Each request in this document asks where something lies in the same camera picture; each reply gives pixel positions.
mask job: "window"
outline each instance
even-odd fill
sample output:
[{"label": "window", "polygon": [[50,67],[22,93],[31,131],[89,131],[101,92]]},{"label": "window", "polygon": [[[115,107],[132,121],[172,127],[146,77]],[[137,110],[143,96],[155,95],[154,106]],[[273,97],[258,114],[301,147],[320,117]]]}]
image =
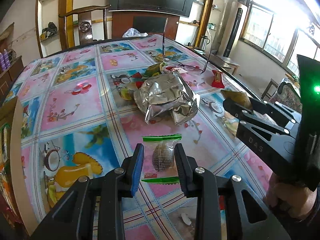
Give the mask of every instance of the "window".
[{"label": "window", "polygon": [[297,54],[320,61],[320,29],[294,0],[248,1],[243,41],[297,76]]},{"label": "window", "polygon": [[317,45],[302,31],[298,31],[298,38],[294,47],[292,56],[288,63],[288,68],[297,76],[299,76],[297,55],[303,55],[314,58],[317,51]]}]

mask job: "wooden post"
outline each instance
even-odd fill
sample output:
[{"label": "wooden post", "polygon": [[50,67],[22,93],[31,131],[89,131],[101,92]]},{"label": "wooden post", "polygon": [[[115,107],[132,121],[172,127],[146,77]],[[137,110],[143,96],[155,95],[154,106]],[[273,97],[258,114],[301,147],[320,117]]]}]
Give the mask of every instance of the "wooden post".
[{"label": "wooden post", "polygon": [[207,25],[209,22],[210,14],[211,14],[211,8],[212,8],[213,0],[205,0],[201,19],[200,19],[200,27],[197,34],[195,46],[198,47],[200,44],[200,38],[202,35],[205,35],[205,32],[207,30]]},{"label": "wooden post", "polygon": [[[65,14],[73,10],[73,0],[59,0],[58,14]],[[60,43],[62,49],[67,49],[75,46],[75,38],[73,34],[73,16],[67,17],[66,34],[64,30],[64,19],[59,18]]]},{"label": "wooden post", "polygon": [[35,19],[36,19],[36,36],[37,36],[39,54],[40,54],[40,57],[43,58],[42,48],[40,45],[40,35],[39,35],[39,25],[38,25],[38,3],[39,3],[39,0],[36,0],[36,17],[35,17]]}]

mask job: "tablecloth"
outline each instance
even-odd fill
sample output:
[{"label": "tablecloth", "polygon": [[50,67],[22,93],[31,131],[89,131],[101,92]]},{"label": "tablecloth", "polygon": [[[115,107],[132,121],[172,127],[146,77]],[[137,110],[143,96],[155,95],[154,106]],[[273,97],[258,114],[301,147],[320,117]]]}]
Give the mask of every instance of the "tablecloth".
[{"label": "tablecloth", "polygon": [[[167,39],[165,46],[167,57],[204,67],[205,60],[186,47]],[[17,95],[24,108],[22,165],[39,222],[76,178],[104,176],[150,135],[181,133],[186,154],[199,166],[228,178],[238,174],[259,197],[265,195],[271,170],[235,137],[238,119],[224,111],[220,89],[210,86],[213,65],[201,76],[182,74],[201,96],[191,121],[180,126],[170,118],[144,122],[132,93],[136,82],[150,76],[147,67],[161,61],[162,37],[152,35],[87,46],[24,69],[6,100]],[[223,78],[226,89],[243,90]],[[193,239],[196,199],[186,199],[180,185],[140,182],[135,197],[123,199],[123,212],[127,240]],[[191,219],[190,226],[181,213]],[[223,205],[221,217],[226,239]]]}]

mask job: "human hand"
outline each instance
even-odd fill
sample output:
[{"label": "human hand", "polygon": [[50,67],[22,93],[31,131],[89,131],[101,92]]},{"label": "human hand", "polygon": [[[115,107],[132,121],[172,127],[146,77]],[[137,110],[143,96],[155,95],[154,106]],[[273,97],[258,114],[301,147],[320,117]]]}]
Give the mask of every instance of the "human hand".
[{"label": "human hand", "polygon": [[312,192],[307,187],[297,187],[279,181],[279,177],[272,173],[265,203],[275,207],[281,199],[290,205],[288,214],[292,218],[305,219],[308,217],[315,204],[317,190]]}]

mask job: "plastic bag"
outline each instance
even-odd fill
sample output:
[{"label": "plastic bag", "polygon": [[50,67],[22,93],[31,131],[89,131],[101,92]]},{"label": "plastic bag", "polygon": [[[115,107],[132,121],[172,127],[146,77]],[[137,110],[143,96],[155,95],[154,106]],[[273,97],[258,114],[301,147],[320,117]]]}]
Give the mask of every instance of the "plastic bag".
[{"label": "plastic bag", "polygon": [[146,37],[148,36],[148,33],[140,33],[138,30],[134,28],[130,28],[127,30],[122,37],[123,38],[128,38],[128,37]]},{"label": "plastic bag", "polygon": [[142,181],[156,184],[179,183],[174,161],[174,147],[181,134],[143,136],[144,161]]}]

